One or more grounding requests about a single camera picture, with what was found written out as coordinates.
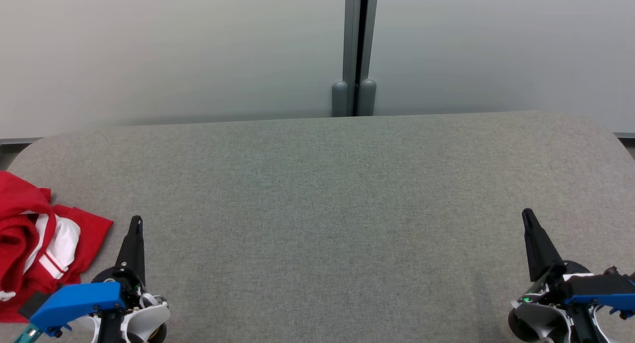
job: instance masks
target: red cloth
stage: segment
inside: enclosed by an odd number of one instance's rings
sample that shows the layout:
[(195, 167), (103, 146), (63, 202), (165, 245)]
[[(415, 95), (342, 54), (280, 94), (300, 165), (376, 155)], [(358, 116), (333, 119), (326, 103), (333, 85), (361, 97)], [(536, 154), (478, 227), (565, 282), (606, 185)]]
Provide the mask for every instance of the red cloth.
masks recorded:
[[(0, 291), (16, 292), (14, 298), (0, 301), (0, 322), (27, 322), (17, 311), (34, 291), (53, 293), (59, 284), (79, 283), (79, 274), (93, 262), (113, 225), (108, 219), (76, 207), (51, 206), (50, 200), (50, 189), (39, 189), (9, 172), (0, 171)], [(28, 211), (47, 214), (48, 221), (43, 245), (24, 273), (25, 261), (39, 241), (34, 221), (24, 214)], [(42, 255), (48, 254), (46, 250), (56, 234), (56, 215), (72, 220), (81, 229), (75, 259), (59, 279), (39, 261)]]

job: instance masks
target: floor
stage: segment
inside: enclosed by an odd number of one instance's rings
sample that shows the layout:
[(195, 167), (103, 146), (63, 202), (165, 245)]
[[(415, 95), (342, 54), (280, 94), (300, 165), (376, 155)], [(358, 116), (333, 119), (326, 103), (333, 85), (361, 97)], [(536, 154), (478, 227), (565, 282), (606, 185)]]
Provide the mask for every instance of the floor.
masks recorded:
[[(635, 159), (635, 139), (622, 140), (622, 144), (629, 151), (631, 157)], [(20, 154), (20, 152), (27, 148), (28, 144), (2, 144), (0, 145), (0, 171), (5, 171), (9, 168), (9, 165)]]

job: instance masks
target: gray table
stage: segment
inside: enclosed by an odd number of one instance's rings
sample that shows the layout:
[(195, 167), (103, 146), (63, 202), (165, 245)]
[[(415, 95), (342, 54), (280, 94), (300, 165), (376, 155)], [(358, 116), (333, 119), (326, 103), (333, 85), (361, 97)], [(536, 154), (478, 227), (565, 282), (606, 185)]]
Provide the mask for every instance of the gray table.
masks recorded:
[(10, 171), (115, 221), (86, 280), (143, 216), (169, 342), (516, 342), (525, 207), (565, 259), (635, 270), (635, 162), (567, 115), (111, 128), (42, 139)]

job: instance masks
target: red garment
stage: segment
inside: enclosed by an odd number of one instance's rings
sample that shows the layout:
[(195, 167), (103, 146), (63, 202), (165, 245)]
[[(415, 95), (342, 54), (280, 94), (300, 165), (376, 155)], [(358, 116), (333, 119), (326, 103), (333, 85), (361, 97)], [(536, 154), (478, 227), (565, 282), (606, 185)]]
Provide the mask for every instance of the red garment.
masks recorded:
[[(79, 283), (113, 224), (50, 200), (50, 189), (0, 171), (0, 322), (27, 322), (17, 311), (34, 291), (53, 293), (59, 284)], [(26, 212), (40, 214), (39, 230)]]

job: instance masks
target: robotic arm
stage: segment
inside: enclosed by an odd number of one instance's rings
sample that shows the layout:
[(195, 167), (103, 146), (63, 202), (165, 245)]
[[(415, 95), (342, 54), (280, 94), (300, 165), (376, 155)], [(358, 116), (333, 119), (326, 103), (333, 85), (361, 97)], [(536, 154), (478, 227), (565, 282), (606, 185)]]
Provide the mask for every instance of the robotic arm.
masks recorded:
[(61, 337), (71, 321), (94, 330), (92, 343), (161, 343), (168, 302), (145, 289), (143, 220), (134, 216), (115, 266), (90, 284), (71, 284), (52, 295), (36, 293), (20, 309), (30, 325), (14, 343), (33, 343), (41, 334)]
[(512, 332), (525, 342), (610, 343), (596, 320), (604, 306), (622, 320), (635, 314), (635, 274), (615, 266), (594, 275), (562, 260), (531, 209), (522, 211), (529, 276), (533, 285), (515, 301), (508, 316)]

